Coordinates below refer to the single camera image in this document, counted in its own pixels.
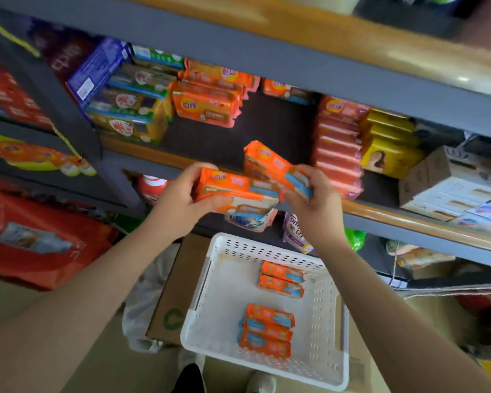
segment pant leg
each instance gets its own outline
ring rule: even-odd
[[[187,365],[176,380],[171,393],[204,393],[202,374],[195,363]]]

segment purple box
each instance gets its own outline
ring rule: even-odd
[[[118,65],[131,58],[129,45],[111,37],[102,39],[95,50],[66,81],[67,88],[84,108]]]

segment yellow rope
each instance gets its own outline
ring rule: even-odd
[[[27,41],[19,39],[14,34],[9,33],[1,25],[0,25],[0,34],[3,35],[9,41],[12,41],[13,43],[18,44],[19,46],[22,46],[27,51],[29,51],[31,54],[33,54],[36,58],[39,58],[41,56],[40,52],[35,47],[33,47]],[[51,124],[51,127],[53,128],[54,133],[57,134],[58,137],[64,141],[64,143],[67,145],[69,150],[81,160],[82,156],[80,156],[78,151],[76,151],[76,149],[73,147],[73,145],[71,145],[71,143],[68,141],[68,139],[60,131],[57,130],[57,128],[54,126],[54,124]]]

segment basket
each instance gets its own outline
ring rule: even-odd
[[[256,286],[263,260],[305,271],[301,299]],[[248,303],[291,312],[292,356],[242,349],[237,337]],[[348,313],[323,262],[225,233],[211,240],[181,332],[185,349],[256,370],[341,391],[349,381]]]

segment white shoe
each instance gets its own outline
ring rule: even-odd
[[[203,354],[190,352],[184,348],[180,349],[178,354],[178,369],[180,372],[189,364],[195,363],[200,369],[200,373],[203,373],[203,365],[206,363],[206,357]]]
[[[276,378],[262,371],[254,371],[249,377],[245,393],[275,393]]]

